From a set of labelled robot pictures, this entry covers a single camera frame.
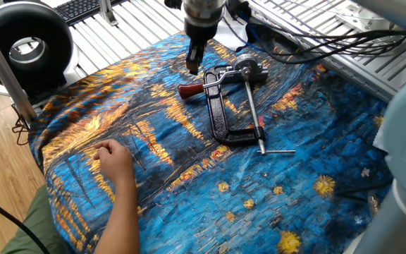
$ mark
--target human hand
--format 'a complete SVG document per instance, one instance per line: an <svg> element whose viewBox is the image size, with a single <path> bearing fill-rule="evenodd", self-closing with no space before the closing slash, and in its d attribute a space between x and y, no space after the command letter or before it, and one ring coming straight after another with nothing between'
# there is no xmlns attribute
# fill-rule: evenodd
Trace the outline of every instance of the human hand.
<svg viewBox="0 0 406 254"><path fill-rule="evenodd" d="M98 152L93 156L100 160L103 175L112 182L116 191L135 188L133 159L130 151L113 139L103 140L93 146Z"/></svg>

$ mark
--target blue fabric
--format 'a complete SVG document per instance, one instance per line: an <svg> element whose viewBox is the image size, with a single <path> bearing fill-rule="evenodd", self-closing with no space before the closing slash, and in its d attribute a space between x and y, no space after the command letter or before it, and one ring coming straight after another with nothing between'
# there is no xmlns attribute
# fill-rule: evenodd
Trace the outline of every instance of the blue fabric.
<svg viewBox="0 0 406 254"><path fill-rule="evenodd" d="M176 92L202 81L185 70L187 45L174 35L71 85L32 125L63 240L76 253L94 250L115 195L92 144L114 138L135 160L142 253L341 253L371 218L365 202L334 193L391 178L372 147L385 104L321 66L244 49L269 67L254 89L266 146L297 152L226 147L212 137L204 95L183 101ZM235 55L210 42L202 68ZM230 127L250 126L244 86L223 91Z"/></svg>

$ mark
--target metal grid rack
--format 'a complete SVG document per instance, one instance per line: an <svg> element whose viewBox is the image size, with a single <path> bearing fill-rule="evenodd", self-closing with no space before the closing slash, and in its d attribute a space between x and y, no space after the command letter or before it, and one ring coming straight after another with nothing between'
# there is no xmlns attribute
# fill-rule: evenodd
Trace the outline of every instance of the metal grid rack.
<svg viewBox="0 0 406 254"><path fill-rule="evenodd" d="M353 35L358 33L344 24L339 14L355 5L348 0L249 0L252 15L290 32L314 35ZM320 41L293 37L289 40L303 48L321 44ZM385 56L333 55L322 60L329 68L350 82L388 102L406 83L406 41Z"/></svg>

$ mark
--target human arm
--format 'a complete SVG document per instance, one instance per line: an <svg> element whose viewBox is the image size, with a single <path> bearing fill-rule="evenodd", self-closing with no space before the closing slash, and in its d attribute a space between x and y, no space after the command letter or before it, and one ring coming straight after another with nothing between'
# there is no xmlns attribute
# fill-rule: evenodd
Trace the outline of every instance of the human arm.
<svg viewBox="0 0 406 254"><path fill-rule="evenodd" d="M111 216L94 253L139 253L137 191L131 154L116 140L104 140L94 147L98 149L94 159L100 160L101 171L116 193Z"/></svg>

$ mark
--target red clamp handle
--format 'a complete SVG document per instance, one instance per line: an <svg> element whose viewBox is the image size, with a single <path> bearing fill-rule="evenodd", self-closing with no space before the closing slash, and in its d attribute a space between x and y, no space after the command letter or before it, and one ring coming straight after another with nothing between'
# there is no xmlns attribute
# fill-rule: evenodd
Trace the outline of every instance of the red clamp handle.
<svg viewBox="0 0 406 254"><path fill-rule="evenodd" d="M204 92L203 83L189 84L189 85L178 85L178 93L181 99L187 99L194 95Z"/></svg>

